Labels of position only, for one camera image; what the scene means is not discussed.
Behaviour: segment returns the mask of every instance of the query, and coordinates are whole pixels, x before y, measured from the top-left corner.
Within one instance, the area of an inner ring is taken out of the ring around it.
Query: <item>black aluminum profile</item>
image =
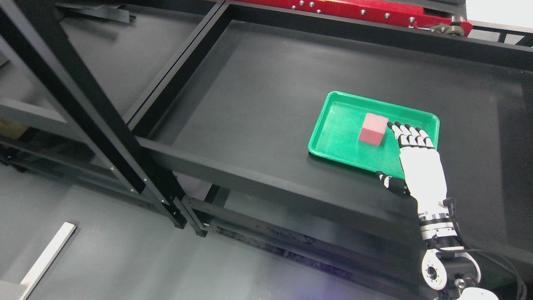
[[[52,10],[53,2],[2,2],[4,47],[16,53],[23,66],[40,80],[53,96],[51,103],[78,135],[87,137],[89,147],[109,162],[112,170],[119,171],[117,177],[139,194],[147,193],[176,227],[184,228],[183,189],[171,171],[145,154],[69,43]]]

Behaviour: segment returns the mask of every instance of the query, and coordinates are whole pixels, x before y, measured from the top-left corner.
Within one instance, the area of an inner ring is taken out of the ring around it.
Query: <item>white bar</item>
[[[50,241],[48,246],[46,246],[43,253],[41,253],[41,256],[39,256],[35,261],[35,264],[20,282],[21,285],[27,287],[26,291],[24,291],[20,297],[20,300],[26,300],[43,276],[44,272],[46,272],[50,264],[52,264],[52,261],[54,261],[59,251],[61,251],[65,243],[67,243],[69,237],[74,232],[74,229],[76,229],[76,225],[67,222],[63,223],[61,228],[59,228],[54,238]]]

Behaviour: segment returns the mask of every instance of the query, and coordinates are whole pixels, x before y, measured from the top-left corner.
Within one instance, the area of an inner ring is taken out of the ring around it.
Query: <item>metal bracket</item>
[[[128,10],[122,10],[117,8],[120,7],[119,5],[108,6],[88,2],[58,2],[55,4],[55,6],[67,9],[70,12],[90,15],[97,18],[108,19],[123,23],[129,23],[131,18],[130,12]]]

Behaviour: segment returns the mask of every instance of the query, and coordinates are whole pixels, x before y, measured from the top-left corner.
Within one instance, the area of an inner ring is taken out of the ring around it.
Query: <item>robotic hand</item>
[[[453,222],[453,203],[446,198],[447,187],[439,152],[427,133],[399,122],[387,124],[398,139],[405,181],[378,171],[383,185],[400,196],[418,202],[420,230],[427,250],[422,259],[426,283],[438,291],[439,300],[498,299],[478,287],[481,271],[466,252]]]

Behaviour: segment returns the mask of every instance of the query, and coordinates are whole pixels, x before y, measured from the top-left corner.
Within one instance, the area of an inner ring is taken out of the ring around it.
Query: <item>shelf surface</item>
[[[71,14],[60,24],[112,104],[124,115],[203,16],[127,5],[127,24]],[[0,67],[0,97],[53,109],[25,75]]]
[[[524,212],[533,187],[515,176],[532,160],[531,110],[515,70],[233,21],[149,138],[344,211],[412,222],[416,204],[388,192],[373,173],[308,153],[334,90],[440,118],[439,151],[467,237],[505,241],[533,226]],[[507,134],[516,129],[523,134]],[[516,243],[531,250],[531,240]]]

